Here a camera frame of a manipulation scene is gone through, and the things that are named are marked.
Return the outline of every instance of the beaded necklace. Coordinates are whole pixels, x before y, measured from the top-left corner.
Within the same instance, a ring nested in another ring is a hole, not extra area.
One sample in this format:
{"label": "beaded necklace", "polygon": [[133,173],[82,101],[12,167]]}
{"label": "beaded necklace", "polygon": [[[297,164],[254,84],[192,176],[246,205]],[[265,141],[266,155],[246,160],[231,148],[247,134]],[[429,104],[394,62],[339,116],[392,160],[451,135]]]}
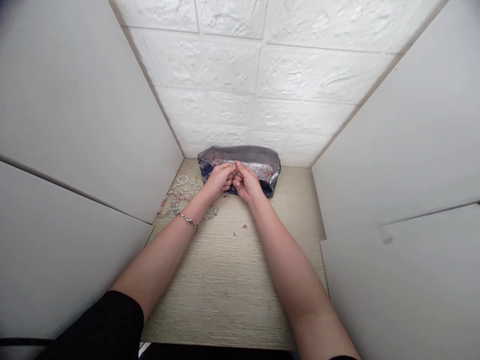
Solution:
{"label": "beaded necklace", "polygon": [[[179,202],[180,202],[180,200],[185,200],[185,201],[190,202],[190,200],[192,200],[193,197],[200,191],[200,186],[197,182],[198,179],[199,179],[199,175],[197,174],[196,171],[193,174],[194,174],[194,178],[193,178],[193,182],[191,183],[191,185],[189,187],[184,188],[183,191],[179,191],[178,193],[175,193],[174,189],[179,187],[179,186],[187,184],[190,179],[189,179],[188,175],[179,175],[179,176],[176,177],[177,184],[175,184],[171,188],[171,190],[166,193],[165,198],[161,202],[160,208],[158,209],[157,215],[159,217],[164,218],[167,215],[169,215],[170,213],[177,214],[179,212]],[[171,200],[170,208],[167,210],[167,212],[162,213],[162,209],[165,206],[165,202],[167,201],[167,199],[169,198],[170,195],[175,195],[173,197],[173,199]],[[218,206],[212,204],[208,207],[208,210],[206,211],[206,214],[203,217],[203,219],[204,220],[213,219],[214,217],[217,216],[218,212],[219,212]]]}

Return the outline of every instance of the silver bracelet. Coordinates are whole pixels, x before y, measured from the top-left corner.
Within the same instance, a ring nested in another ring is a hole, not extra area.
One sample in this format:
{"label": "silver bracelet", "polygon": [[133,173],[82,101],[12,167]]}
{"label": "silver bracelet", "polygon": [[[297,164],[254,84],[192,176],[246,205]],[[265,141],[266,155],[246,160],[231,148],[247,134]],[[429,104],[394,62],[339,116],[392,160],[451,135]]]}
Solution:
{"label": "silver bracelet", "polygon": [[195,229],[200,229],[201,226],[199,224],[197,224],[195,221],[193,221],[192,219],[186,217],[185,215],[182,214],[181,211],[178,211],[176,213],[179,217],[181,217],[182,219],[185,219],[187,220],[189,223],[191,223],[191,225],[195,228]]}

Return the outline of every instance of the brick pattern wall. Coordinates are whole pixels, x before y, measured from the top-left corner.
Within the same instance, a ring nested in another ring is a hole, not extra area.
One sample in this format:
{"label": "brick pattern wall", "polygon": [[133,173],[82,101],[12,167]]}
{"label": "brick pattern wall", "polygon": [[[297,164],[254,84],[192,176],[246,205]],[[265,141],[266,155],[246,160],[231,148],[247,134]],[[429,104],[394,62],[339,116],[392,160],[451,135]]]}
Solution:
{"label": "brick pattern wall", "polygon": [[187,158],[309,167],[446,0],[110,0]]}

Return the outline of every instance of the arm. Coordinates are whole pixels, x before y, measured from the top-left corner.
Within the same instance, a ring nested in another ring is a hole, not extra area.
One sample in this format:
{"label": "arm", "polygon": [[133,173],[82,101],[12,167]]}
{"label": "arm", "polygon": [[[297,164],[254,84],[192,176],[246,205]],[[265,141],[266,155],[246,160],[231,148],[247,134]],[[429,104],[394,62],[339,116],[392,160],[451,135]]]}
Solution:
{"label": "arm", "polygon": [[290,321],[300,357],[360,359],[302,249],[265,197],[257,175],[239,161],[233,185],[253,215],[278,297]]}
{"label": "arm", "polygon": [[[230,188],[234,170],[235,166],[231,164],[217,166],[182,214],[199,224],[210,204]],[[195,230],[191,223],[176,216],[111,287],[111,290],[134,299],[143,310],[145,321],[172,282]]]}

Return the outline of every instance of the wood grain surface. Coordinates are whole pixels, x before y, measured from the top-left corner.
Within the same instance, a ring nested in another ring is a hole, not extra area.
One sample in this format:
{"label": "wood grain surface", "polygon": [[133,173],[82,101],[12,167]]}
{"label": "wood grain surface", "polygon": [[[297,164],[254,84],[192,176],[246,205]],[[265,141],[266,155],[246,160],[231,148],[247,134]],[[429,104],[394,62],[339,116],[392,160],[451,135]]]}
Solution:
{"label": "wood grain surface", "polygon": [[[189,183],[178,186],[176,192],[193,182],[195,170],[198,184],[203,185],[197,160],[184,159],[177,175],[188,175]],[[144,326],[142,340],[295,349],[249,208],[231,194],[222,195],[215,204],[218,215],[204,220],[194,235],[173,282]],[[271,204],[327,288],[320,250],[325,233],[311,169],[283,167]],[[185,205],[181,201],[179,208]],[[173,217],[172,213],[157,216],[150,240]]]}

